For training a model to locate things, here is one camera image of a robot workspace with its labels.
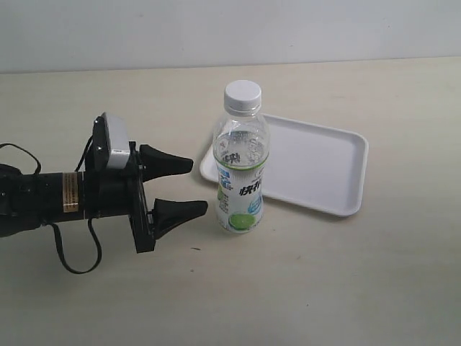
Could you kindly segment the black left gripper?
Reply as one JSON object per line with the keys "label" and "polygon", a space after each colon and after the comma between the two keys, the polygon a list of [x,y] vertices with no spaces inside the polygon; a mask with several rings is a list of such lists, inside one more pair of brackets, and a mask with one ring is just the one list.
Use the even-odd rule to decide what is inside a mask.
{"label": "black left gripper", "polygon": [[143,182],[148,182],[159,177],[188,174],[192,171],[192,160],[146,144],[140,145],[138,153],[136,142],[129,140],[130,157],[125,168],[108,169],[105,131],[104,118],[97,117],[93,123],[91,144],[84,154],[84,206],[88,218],[127,216],[136,252],[144,253],[152,252],[156,240],[171,230],[206,214],[208,203],[204,200],[155,199],[149,212],[142,176]]}

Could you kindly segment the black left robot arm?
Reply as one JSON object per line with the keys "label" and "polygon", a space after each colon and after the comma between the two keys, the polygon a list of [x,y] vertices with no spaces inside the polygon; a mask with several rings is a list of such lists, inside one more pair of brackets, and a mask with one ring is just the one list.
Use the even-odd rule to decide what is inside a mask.
{"label": "black left robot arm", "polygon": [[193,161],[138,146],[125,121],[103,113],[93,124],[82,172],[23,174],[1,165],[1,236],[82,219],[128,216],[138,253],[177,226],[206,214],[205,201],[155,200],[147,206],[144,182],[187,174]]}

